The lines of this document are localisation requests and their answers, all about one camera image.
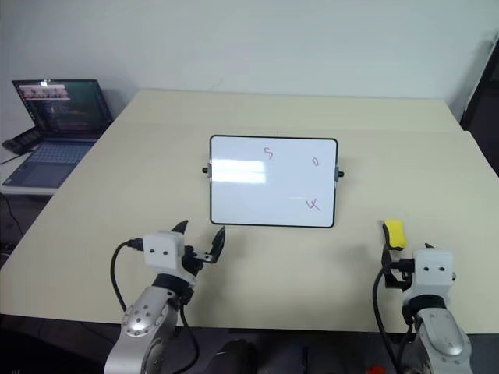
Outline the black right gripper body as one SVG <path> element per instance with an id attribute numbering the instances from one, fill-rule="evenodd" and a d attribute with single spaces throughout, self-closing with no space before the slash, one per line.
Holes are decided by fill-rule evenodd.
<path id="1" fill-rule="evenodd" d="M 407 291 L 412 285 L 414 259 L 395 258 L 390 253 L 388 253 L 388 259 L 388 288 Z"/>

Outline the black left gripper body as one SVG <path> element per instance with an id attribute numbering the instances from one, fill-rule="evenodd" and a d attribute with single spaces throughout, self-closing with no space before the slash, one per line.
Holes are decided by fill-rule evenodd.
<path id="1" fill-rule="evenodd" d="M 205 263 L 213 263 L 214 257 L 210 253 L 199 254 L 191 245 L 184 247 L 182 256 L 182 268 L 189 274 L 196 277 L 203 269 Z"/>

